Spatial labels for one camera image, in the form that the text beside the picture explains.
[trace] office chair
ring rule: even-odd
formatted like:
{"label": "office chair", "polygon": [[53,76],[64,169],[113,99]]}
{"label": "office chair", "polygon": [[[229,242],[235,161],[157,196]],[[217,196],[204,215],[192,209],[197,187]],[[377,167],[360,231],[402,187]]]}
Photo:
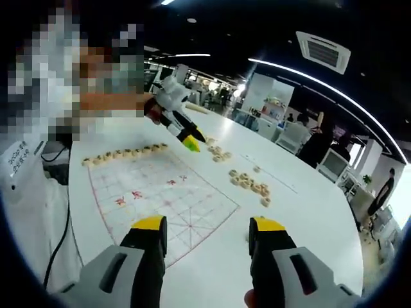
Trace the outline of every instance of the office chair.
{"label": "office chair", "polygon": [[302,142],[307,138],[307,135],[307,127],[297,123],[290,123],[275,143],[295,155],[300,149]]}
{"label": "office chair", "polygon": [[331,148],[328,149],[326,156],[322,159],[322,162],[317,166],[316,170],[324,175],[333,183],[338,183],[342,175],[345,173],[349,162],[339,155]]}

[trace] white table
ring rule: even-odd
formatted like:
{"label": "white table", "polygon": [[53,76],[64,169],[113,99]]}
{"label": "white table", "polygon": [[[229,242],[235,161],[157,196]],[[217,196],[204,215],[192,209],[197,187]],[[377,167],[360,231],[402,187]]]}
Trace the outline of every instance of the white table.
{"label": "white table", "polygon": [[[249,218],[259,215],[282,223],[297,246],[306,246],[334,271],[336,283],[344,283],[360,295],[361,244],[343,192],[304,162],[230,119],[213,112],[205,115],[187,110],[187,114],[206,135],[218,139],[217,145],[231,151],[233,158],[217,164],[205,145],[200,153],[190,152],[163,127],[148,119],[105,119],[105,142],[73,143],[69,197],[73,228],[84,263],[111,245],[112,240],[98,212],[87,169],[80,163],[82,159],[116,148],[131,148],[136,141],[167,142],[170,150],[241,209],[167,269],[161,295],[163,307],[244,307],[243,296],[252,288],[245,234]],[[123,125],[122,132],[115,123]],[[269,208],[261,206],[256,194],[228,181],[230,169],[253,174],[254,163],[250,160],[258,162],[263,169],[261,175],[275,177],[267,182],[272,191]]]}

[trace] black ceiling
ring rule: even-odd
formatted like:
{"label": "black ceiling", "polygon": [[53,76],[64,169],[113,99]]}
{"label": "black ceiling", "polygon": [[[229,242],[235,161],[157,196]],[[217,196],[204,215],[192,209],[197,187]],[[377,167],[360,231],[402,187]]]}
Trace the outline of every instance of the black ceiling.
{"label": "black ceiling", "polygon": [[[211,57],[177,60],[208,74],[237,78],[239,75],[248,77],[256,70],[294,80],[345,106],[385,144],[390,144],[372,121],[334,92],[293,73],[262,65],[256,67],[247,58],[291,67],[330,84],[359,102],[395,139],[411,141],[411,124],[406,123],[406,120],[411,122],[411,61],[408,55],[411,3],[405,4],[409,1],[174,0],[168,6],[161,5],[161,0],[72,2],[77,7],[75,14],[80,17],[80,29],[87,32],[93,45],[109,45],[110,38],[118,33],[121,25],[144,24],[144,32],[137,37],[140,41],[144,38],[144,45],[160,49],[157,55],[209,53]],[[37,9],[36,1],[28,3]],[[188,23],[187,18],[194,18],[197,23]],[[345,74],[304,59],[296,31],[318,35],[351,50]],[[175,64],[176,58],[162,61]],[[319,98],[319,102],[323,103],[318,108],[327,108],[326,100]],[[347,125],[353,130],[362,129],[355,128],[358,123],[349,114],[339,108],[330,108],[335,117],[347,119]],[[389,148],[400,160],[395,147]]]}

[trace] ceiling vent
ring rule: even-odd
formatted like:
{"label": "ceiling vent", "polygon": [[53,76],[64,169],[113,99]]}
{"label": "ceiling vent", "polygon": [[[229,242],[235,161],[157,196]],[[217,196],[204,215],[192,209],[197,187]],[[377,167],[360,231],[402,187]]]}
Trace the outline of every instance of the ceiling vent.
{"label": "ceiling vent", "polygon": [[296,31],[301,53],[305,59],[328,67],[340,74],[345,73],[350,50],[330,40],[312,34]]}

